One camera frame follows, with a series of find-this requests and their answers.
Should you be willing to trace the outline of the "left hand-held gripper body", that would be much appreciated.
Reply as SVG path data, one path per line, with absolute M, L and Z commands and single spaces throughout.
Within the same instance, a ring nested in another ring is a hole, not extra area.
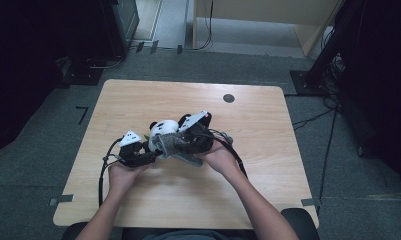
M 148 164 L 148 160 L 140 153 L 143 148 L 141 137 L 133 131 L 128 131 L 119 142 L 120 162 L 127 167 L 136 168 Z

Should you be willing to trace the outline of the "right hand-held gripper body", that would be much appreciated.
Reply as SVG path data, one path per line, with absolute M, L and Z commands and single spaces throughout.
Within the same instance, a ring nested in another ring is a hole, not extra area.
M 182 152 L 195 154 L 207 152 L 213 145 L 213 134 L 209 130 L 212 115 L 208 111 L 191 115 L 185 114 L 178 122 Z

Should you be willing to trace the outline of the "grey cloth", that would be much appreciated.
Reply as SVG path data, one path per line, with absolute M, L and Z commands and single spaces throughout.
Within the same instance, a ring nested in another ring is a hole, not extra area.
M 181 151 L 182 140 L 179 133 L 159 135 L 155 143 L 158 145 L 157 150 L 163 151 L 163 155 L 159 157 L 160 159 L 176 158 L 196 167 L 203 165 L 203 161 L 195 157 L 197 153 L 189 154 Z

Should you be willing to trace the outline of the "panda plush toy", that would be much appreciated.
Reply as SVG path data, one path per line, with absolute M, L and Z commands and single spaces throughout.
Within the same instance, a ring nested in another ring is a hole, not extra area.
M 150 138 L 148 140 L 148 148 L 150 151 L 158 149 L 155 143 L 159 135 L 185 133 L 195 124 L 199 123 L 204 127 L 208 127 L 212 119 L 212 115 L 207 111 L 201 111 L 198 114 L 185 114 L 179 121 L 162 120 L 150 124 Z

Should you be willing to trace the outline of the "person's left hand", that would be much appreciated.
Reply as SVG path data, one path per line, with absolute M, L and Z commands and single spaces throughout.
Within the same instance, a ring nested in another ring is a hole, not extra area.
M 109 194 L 114 197 L 123 197 L 135 184 L 137 177 L 147 170 L 149 165 L 128 168 L 121 163 L 114 163 L 108 168 Z

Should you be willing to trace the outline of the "person's right hand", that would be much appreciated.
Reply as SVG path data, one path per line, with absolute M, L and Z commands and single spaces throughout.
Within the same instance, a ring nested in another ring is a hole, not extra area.
M 239 169 L 235 157 L 218 141 L 214 141 L 212 148 L 205 153 L 201 153 L 199 157 L 230 183 L 244 178 L 244 174 Z

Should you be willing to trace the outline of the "black angled floor tape mark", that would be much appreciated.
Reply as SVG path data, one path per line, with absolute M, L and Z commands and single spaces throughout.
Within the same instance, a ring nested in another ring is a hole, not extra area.
M 81 115 L 81 117 L 80 117 L 80 119 L 79 119 L 79 121 L 78 121 L 78 125 L 81 125 L 81 124 L 83 123 L 85 117 L 86 117 L 86 114 L 87 114 L 87 112 L 88 112 L 88 110 L 89 110 L 89 107 L 86 107 L 86 106 L 76 106 L 75 108 L 83 111 L 83 113 L 82 113 L 82 115 Z

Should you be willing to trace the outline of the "person's dark clothing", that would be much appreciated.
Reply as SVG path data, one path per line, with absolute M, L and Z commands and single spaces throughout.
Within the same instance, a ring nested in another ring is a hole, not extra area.
M 124 228 L 122 240 L 258 240 L 253 230 Z

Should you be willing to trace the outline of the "black flat stand base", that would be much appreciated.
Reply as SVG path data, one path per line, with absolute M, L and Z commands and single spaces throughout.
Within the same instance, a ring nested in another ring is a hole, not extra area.
M 103 73 L 102 69 L 80 66 L 68 57 L 61 58 L 56 63 L 63 74 L 62 80 L 58 84 L 60 89 L 67 89 L 71 85 L 96 86 Z

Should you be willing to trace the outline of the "black monitor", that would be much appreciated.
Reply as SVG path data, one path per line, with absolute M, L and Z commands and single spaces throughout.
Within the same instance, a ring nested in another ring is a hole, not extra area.
M 139 24 L 135 0 L 100 0 L 113 57 L 125 57 Z

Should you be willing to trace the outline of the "dark curtain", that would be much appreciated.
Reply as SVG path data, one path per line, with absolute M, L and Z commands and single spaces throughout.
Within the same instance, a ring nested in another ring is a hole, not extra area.
M 92 0 L 0 0 L 0 150 L 60 84 L 57 60 L 76 58 L 70 39 Z
M 345 70 L 337 87 L 371 128 L 363 144 L 399 174 L 401 181 L 401 0 L 347 0 L 359 10 L 342 33 Z

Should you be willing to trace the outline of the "light wooden furniture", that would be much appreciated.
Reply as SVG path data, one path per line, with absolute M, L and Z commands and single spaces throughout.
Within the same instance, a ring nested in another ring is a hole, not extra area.
M 193 46 L 197 19 L 209 17 L 292 24 L 305 56 L 310 56 L 344 0 L 194 0 Z

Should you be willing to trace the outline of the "black metal stand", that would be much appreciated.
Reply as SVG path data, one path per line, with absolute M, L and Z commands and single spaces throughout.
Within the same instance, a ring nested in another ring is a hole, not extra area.
M 338 53 L 347 36 L 347 31 L 353 28 L 354 18 L 362 10 L 362 5 L 365 2 L 366 0 L 347 0 L 342 5 L 342 14 L 337 18 L 337 25 L 332 36 L 311 69 L 309 71 L 290 71 L 297 95 L 325 96 L 330 94 L 330 91 L 324 87 L 325 71 Z

